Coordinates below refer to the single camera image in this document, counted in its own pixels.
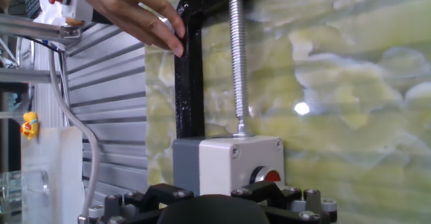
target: green marble surface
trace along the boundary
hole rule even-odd
[[[430,222],[430,12],[431,0],[247,6],[249,124],[283,139],[287,183],[336,199],[339,223]],[[237,124],[227,19],[203,31],[208,135]],[[172,184],[174,58],[148,46],[145,64],[149,182]]]

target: black mechanical part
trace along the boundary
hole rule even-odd
[[[318,190],[304,190],[305,210],[314,213],[322,212],[321,192]]]
[[[134,196],[125,196],[125,204],[139,207],[139,212],[148,212],[159,209],[160,204],[172,204],[181,200],[193,198],[193,192],[183,190],[168,184],[150,186],[145,194],[137,192]]]
[[[298,213],[293,211],[286,211],[274,207],[265,207],[262,209],[265,211],[269,222],[271,224],[298,224],[298,223],[312,223],[312,224],[329,224],[321,222],[321,219],[302,219]]]
[[[120,209],[122,205],[123,196],[121,195],[109,195],[105,197],[104,222],[107,223],[111,217],[121,215]]]
[[[287,198],[278,188],[277,184],[266,181],[257,182],[241,189],[234,190],[232,191],[231,196],[245,198],[255,202],[266,200],[269,207],[280,209],[286,209],[288,205]]]
[[[186,26],[184,55],[175,57],[176,135],[205,136],[201,28],[205,18],[228,10],[229,0],[180,0],[177,12]]]
[[[299,188],[288,188],[286,190],[282,190],[284,197],[286,198],[288,204],[295,200],[302,199],[302,191]]]
[[[306,191],[306,200],[301,200],[302,192],[297,188],[281,191],[275,183],[257,182],[235,190],[230,196],[205,195],[194,197],[191,191],[167,184],[151,186],[145,194],[140,192],[122,196],[108,196],[105,200],[105,218],[98,224],[106,224],[112,216],[120,216],[119,210],[131,204],[141,212],[137,215],[124,215],[126,224],[330,224],[336,216],[334,200],[320,200],[319,191]],[[268,206],[259,202],[267,200]],[[303,211],[289,211],[291,202],[303,202]],[[159,209],[159,204],[168,206]]]
[[[170,205],[158,224],[270,224],[255,202],[224,195],[205,195]]]
[[[164,209],[158,209],[126,218],[126,224],[158,224],[163,211]]]

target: screw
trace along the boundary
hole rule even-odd
[[[100,210],[100,209],[103,209],[104,207],[100,204],[100,205],[97,205],[97,206],[92,206],[92,207],[90,207],[90,210]]]
[[[334,200],[331,200],[331,199],[323,199],[322,200],[322,202],[324,202],[324,203],[334,203],[335,201]]]
[[[235,137],[251,137],[247,131],[248,113],[247,61],[244,31],[244,4],[242,0],[229,0],[230,43],[232,47],[232,71],[234,76],[235,115],[239,120]]]
[[[250,193],[250,190],[248,190],[246,188],[239,188],[239,189],[232,191],[231,194],[235,195],[235,196],[243,196],[243,195],[248,194],[248,193]]]
[[[280,151],[283,148],[283,143],[281,141],[277,142],[277,149]]]
[[[311,218],[319,219],[319,218],[321,218],[321,216],[319,214],[315,214],[312,211],[302,211],[299,213],[299,217],[301,219],[311,219]]]
[[[88,224],[90,220],[87,217],[84,217],[83,215],[80,215],[78,217],[78,224]]]
[[[135,195],[136,195],[136,192],[126,193],[126,196],[128,196],[128,197],[134,197]]]
[[[232,148],[232,158],[236,159],[240,156],[240,146],[234,145]]]
[[[191,194],[191,192],[188,190],[179,190],[177,192],[173,192],[172,194],[174,195],[174,197],[184,198],[186,196],[189,196]]]
[[[108,224],[123,224],[126,220],[124,217],[116,216],[109,219]]]

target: gray cable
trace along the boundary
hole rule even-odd
[[[92,157],[93,157],[92,170],[90,174],[89,184],[87,187],[86,199],[84,201],[84,206],[82,207],[82,215],[84,217],[87,217],[88,209],[91,207],[93,202],[94,192],[96,191],[96,184],[97,184],[98,173],[99,173],[100,150],[97,143],[97,138],[94,135],[94,133],[91,131],[91,129],[88,128],[88,126],[86,126],[78,118],[76,118],[76,116],[70,111],[69,107],[67,107],[65,100],[61,96],[61,92],[59,89],[59,82],[55,71],[55,57],[54,57],[53,50],[49,50],[49,69],[50,69],[49,71],[51,75],[51,83],[54,88],[54,95],[55,95],[55,98],[57,99],[57,102],[60,105],[61,110],[70,119],[70,121],[87,136],[88,141],[90,142],[90,146],[92,148]]]

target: silver metal sheet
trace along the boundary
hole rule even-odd
[[[75,73],[86,67],[120,57],[128,52],[143,48],[143,44],[126,33],[120,33],[110,40],[106,40],[77,55],[71,57],[68,74]]]
[[[91,85],[89,87],[71,90],[69,91],[69,99],[70,104],[74,106],[79,103],[90,104],[96,100],[134,95],[143,92],[145,92],[145,74],[142,72]]]
[[[96,113],[96,112],[109,112],[109,111],[116,111],[116,110],[126,110],[131,108],[145,108],[146,105],[147,105],[146,97],[137,97],[137,98],[128,97],[124,100],[115,100],[115,101],[102,102],[98,104],[76,106],[73,108],[73,113],[86,114],[86,113]]]
[[[106,124],[88,124],[99,140],[102,141],[135,141],[145,143],[147,123],[124,122]]]
[[[95,202],[103,202],[107,194],[147,188],[145,51],[114,26],[96,24],[83,31],[82,41],[67,47],[67,84],[73,113],[99,140]],[[91,159],[84,136],[85,180]]]
[[[113,119],[125,119],[125,118],[137,118],[146,117],[147,108],[133,108],[126,110],[113,110],[108,112],[94,112],[87,114],[77,114],[77,117],[81,120],[113,120]]]
[[[145,146],[143,145],[128,145],[127,143],[100,143],[99,147],[104,153],[146,157]],[[84,151],[91,151],[89,143],[84,143],[83,148]]]
[[[90,169],[91,163],[85,161],[83,165],[84,177],[90,176]],[[99,181],[130,190],[141,190],[147,187],[147,171],[101,163]]]
[[[84,159],[92,159],[91,151],[84,151],[83,154]],[[114,163],[117,165],[125,166],[125,167],[135,167],[140,170],[147,169],[147,157],[145,155],[142,156],[128,156],[114,153],[101,153],[100,161],[102,163]]]
[[[107,75],[118,74],[118,72],[112,72],[112,70],[121,70],[121,72],[125,72],[142,67],[144,65],[144,55],[140,50],[134,50],[124,54],[121,57],[116,57],[70,74],[68,76],[68,80],[70,80],[70,83],[75,86],[78,83],[81,83],[81,81],[85,83],[87,81],[106,77]]]

